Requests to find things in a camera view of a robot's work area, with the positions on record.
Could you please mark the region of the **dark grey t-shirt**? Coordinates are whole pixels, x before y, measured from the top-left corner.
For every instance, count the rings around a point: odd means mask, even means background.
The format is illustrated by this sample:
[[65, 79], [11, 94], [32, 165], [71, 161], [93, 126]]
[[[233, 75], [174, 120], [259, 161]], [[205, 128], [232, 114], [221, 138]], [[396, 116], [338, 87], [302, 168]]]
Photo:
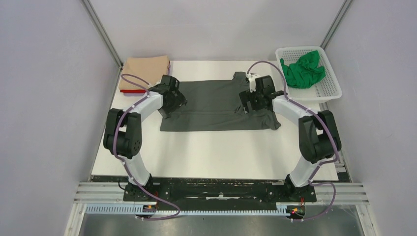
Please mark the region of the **dark grey t-shirt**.
[[181, 82], [180, 92], [187, 100], [160, 125], [162, 132], [277, 130], [275, 113], [261, 109], [246, 113], [239, 93], [249, 89], [244, 72], [231, 80]]

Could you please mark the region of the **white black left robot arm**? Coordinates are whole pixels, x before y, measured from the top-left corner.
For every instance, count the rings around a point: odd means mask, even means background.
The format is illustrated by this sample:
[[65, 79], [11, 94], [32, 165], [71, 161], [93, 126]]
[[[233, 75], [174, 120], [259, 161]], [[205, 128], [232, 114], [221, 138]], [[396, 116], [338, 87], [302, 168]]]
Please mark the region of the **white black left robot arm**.
[[145, 90], [145, 95], [126, 109], [111, 108], [108, 111], [103, 136], [103, 146], [125, 168], [129, 182], [137, 185], [135, 193], [142, 200], [154, 196], [154, 186], [149, 184], [150, 172], [140, 155], [142, 147], [142, 122], [158, 111], [163, 118], [187, 103], [179, 90], [180, 82], [170, 75], [163, 75], [160, 83]]

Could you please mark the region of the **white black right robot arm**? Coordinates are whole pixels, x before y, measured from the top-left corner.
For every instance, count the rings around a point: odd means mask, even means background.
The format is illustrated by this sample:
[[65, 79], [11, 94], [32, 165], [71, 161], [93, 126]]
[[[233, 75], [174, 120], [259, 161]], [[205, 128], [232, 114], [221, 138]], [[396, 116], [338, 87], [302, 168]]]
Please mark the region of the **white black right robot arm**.
[[298, 200], [303, 187], [310, 185], [318, 169], [331, 162], [341, 149], [334, 116], [329, 110], [316, 112], [291, 99], [285, 91], [276, 91], [271, 76], [247, 74], [249, 89], [239, 93], [246, 113], [269, 110], [298, 127], [298, 147], [301, 157], [286, 179], [284, 195]]

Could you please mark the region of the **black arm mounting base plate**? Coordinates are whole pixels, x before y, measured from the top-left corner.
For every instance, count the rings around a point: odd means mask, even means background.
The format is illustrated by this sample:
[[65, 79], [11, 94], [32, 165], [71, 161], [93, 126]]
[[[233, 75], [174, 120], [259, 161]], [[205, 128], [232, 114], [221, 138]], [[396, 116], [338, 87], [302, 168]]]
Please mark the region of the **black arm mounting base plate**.
[[124, 188], [125, 202], [154, 202], [158, 210], [273, 210], [276, 203], [316, 202], [314, 187], [293, 187], [285, 180], [153, 177], [144, 190]]

